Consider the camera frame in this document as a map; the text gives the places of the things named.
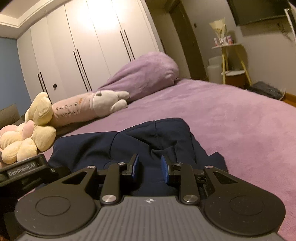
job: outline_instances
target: dark blue garment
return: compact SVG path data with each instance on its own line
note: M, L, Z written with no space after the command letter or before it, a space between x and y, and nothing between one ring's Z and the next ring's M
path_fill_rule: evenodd
M129 162L139 154L138 184L125 195L168 196L178 190L165 184L161 171L161 156L168 155L172 162L203 169L212 165L224 171L227 167L219 153L208 156L191 134L184 120L170 118L149 121L121 132L99 132L58 139L49 160L52 167L67 166L71 172L90 165L107 169L118 162Z

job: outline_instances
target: wardrobe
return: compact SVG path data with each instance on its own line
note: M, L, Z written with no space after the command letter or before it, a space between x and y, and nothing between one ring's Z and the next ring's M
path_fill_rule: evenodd
M72 0L17 47L31 100L44 91L52 103L96 91L125 64L159 51L141 0Z

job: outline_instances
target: pink bedspread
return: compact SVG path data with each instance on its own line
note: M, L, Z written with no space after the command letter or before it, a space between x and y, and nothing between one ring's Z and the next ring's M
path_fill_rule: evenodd
M208 155L224 156L231 174L277 195L286 206L279 234L296 240L293 106L228 85L182 80L68 135L121 131L168 117L183 118Z

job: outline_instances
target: triangular cutout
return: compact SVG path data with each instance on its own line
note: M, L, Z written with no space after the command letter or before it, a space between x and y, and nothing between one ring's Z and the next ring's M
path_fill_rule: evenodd
M62 181L63 184L73 184L78 185L82 182L87 172L81 172L73 177L70 177L69 179Z
M233 184L233 183L237 183L237 181L232 180L231 178L224 176L223 174L221 174L220 172L214 172L216 178L218 179L218 181L222 184L222 185L226 185L226 184Z

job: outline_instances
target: television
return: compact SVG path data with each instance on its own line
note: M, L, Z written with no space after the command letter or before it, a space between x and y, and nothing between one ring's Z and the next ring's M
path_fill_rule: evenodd
M237 26L285 17L287 0L227 0Z

